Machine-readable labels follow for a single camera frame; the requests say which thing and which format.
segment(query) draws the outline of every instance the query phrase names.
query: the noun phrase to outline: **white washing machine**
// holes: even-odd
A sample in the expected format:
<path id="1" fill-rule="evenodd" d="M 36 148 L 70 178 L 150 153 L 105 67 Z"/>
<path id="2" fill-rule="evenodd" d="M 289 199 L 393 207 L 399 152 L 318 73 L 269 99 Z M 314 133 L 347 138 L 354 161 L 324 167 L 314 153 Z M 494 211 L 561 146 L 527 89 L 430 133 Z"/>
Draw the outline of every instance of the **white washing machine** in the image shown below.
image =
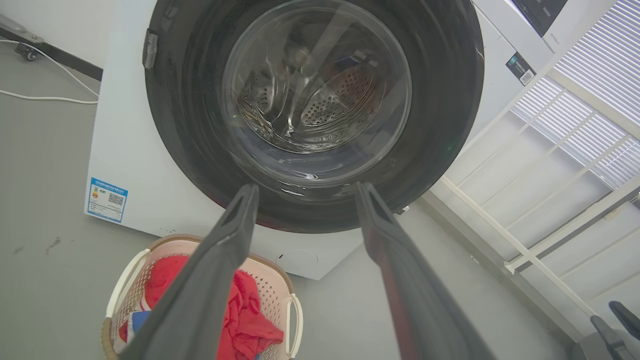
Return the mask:
<path id="1" fill-rule="evenodd" d="M 552 55 L 503 0 L 121 0 L 84 212 L 205 236 L 254 182 L 252 252 L 320 279 L 362 241 L 356 181 L 402 209 Z"/>

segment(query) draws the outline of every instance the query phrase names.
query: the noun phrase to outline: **black baseboard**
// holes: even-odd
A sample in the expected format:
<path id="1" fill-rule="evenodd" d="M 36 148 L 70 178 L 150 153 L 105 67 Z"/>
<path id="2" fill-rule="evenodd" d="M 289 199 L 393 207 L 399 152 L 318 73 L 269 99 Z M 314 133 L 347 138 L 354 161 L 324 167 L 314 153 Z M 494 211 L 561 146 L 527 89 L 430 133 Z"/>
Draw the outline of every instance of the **black baseboard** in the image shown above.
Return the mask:
<path id="1" fill-rule="evenodd" d="M 84 61 L 77 56 L 71 55 L 64 50 L 58 49 L 53 45 L 49 45 L 46 42 L 39 44 L 28 42 L 18 35 L 12 33 L 11 31 L 5 30 L 3 28 L 0 28 L 0 37 L 3 37 L 7 40 L 24 42 L 25 44 L 36 47 L 38 50 L 49 55 L 53 60 L 56 60 L 62 65 L 68 66 L 71 69 L 87 75 L 90 78 L 96 79 L 97 81 L 102 81 L 102 68 L 97 67 L 90 62 Z"/>

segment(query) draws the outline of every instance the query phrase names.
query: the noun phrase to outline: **white basket handle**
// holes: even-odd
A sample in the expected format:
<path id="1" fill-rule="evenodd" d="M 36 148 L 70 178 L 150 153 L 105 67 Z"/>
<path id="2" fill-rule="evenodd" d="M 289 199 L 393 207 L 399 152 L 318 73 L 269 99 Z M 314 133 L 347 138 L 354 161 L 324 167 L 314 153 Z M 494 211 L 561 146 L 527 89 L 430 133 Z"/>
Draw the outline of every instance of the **white basket handle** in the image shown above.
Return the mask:
<path id="1" fill-rule="evenodd" d="M 118 279 L 116 286 L 113 288 L 113 292 L 111 293 L 111 297 L 109 298 L 109 304 L 107 304 L 106 317 L 108 318 L 113 317 L 113 312 L 115 311 L 116 304 L 118 303 L 118 299 L 120 298 L 125 285 L 127 284 L 127 282 L 129 282 L 131 277 L 134 277 L 137 275 L 137 272 L 136 274 L 134 274 L 133 270 L 138 267 L 140 261 L 149 252 L 150 252 L 149 249 L 145 249 L 139 252 L 137 255 L 135 255 L 133 259 L 131 259 L 127 267 L 124 269 L 122 274 L 120 274 L 120 278 Z"/>
<path id="2" fill-rule="evenodd" d="M 300 300 L 296 294 L 291 294 L 291 299 L 289 304 L 287 305 L 287 319 L 291 319 L 291 303 L 296 308 L 296 335 L 293 337 L 293 345 L 289 347 L 289 335 L 291 333 L 291 324 L 287 322 L 287 330 L 284 334 L 284 346 L 285 351 L 289 359 L 296 357 L 298 350 L 300 349 L 300 343 L 302 342 L 302 324 L 303 324 L 303 316 L 302 316 L 302 305 L 300 304 Z"/>

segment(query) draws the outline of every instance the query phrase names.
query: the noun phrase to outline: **power cord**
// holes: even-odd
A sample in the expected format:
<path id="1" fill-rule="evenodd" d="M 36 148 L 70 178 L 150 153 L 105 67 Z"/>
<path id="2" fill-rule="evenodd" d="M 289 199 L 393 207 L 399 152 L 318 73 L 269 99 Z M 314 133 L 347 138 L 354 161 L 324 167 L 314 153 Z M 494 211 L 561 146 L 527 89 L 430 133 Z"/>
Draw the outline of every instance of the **power cord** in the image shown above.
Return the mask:
<path id="1" fill-rule="evenodd" d="M 98 96 L 98 93 L 91 90 L 91 88 L 89 86 L 86 86 L 82 81 L 80 81 L 80 79 L 78 79 L 77 77 L 75 77 L 75 75 L 73 75 L 71 73 L 71 71 L 67 70 L 66 67 L 60 65 L 60 63 L 58 63 L 56 60 L 53 60 L 49 55 L 43 53 L 40 49 L 33 47 L 29 44 L 25 44 L 24 42 L 18 42 L 18 41 L 13 41 L 13 40 L 0 40 L 0 42 L 8 42 L 11 44 L 23 44 L 25 46 L 28 46 L 32 49 L 34 49 L 35 51 L 39 52 L 42 56 L 44 56 L 45 58 L 53 61 L 54 64 L 56 64 L 57 66 L 59 66 L 62 70 L 64 70 L 65 72 L 67 72 L 67 74 L 69 74 L 72 78 L 74 78 L 78 83 L 80 83 L 80 85 L 84 86 L 87 90 L 89 90 L 93 95 Z M 8 91 L 4 91 L 4 90 L 0 90 L 0 94 L 5 94 L 5 95 L 9 95 L 9 96 L 13 96 L 13 97 L 17 97 L 19 99 L 25 99 L 25 100 L 54 100 L 54 101 L 68 101 L 68 102 L 74 102 L 76 104 L 97 104 L 97 101 L 82 101 L 82 100 L 76 100 L 76 99 L 68 99 L 66 97 L 53 97 L 53 96 L 25 96 L 25 95 L 20 95 L 20 94 L 15 94 L 13 92 L 8 92 Z"/>

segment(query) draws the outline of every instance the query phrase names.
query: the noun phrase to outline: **gray floor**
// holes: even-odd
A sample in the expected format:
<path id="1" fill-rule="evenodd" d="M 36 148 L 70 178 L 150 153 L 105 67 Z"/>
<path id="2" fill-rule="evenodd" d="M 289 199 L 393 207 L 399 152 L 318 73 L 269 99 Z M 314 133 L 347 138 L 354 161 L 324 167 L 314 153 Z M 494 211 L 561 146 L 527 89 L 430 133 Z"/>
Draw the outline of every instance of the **gray floor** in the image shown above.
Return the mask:
<path id="1" fill-rule="evenodd" d="M 7 44 L 0 74 L 2 90 L 93 99 L 54 64 L 22 61 Z M 102 359 L 111 290 L 156 237 L 83 214 L 96 105 L 0 94 L 0 109 L 0 359 Z M 564 358 L 535 316 L 419 207 L 400 222 L 497 358 Z M 380 273 L 362 247 L 321 281 L 293 280 L 305 310 L 298 359 L 399 358 Z"/>

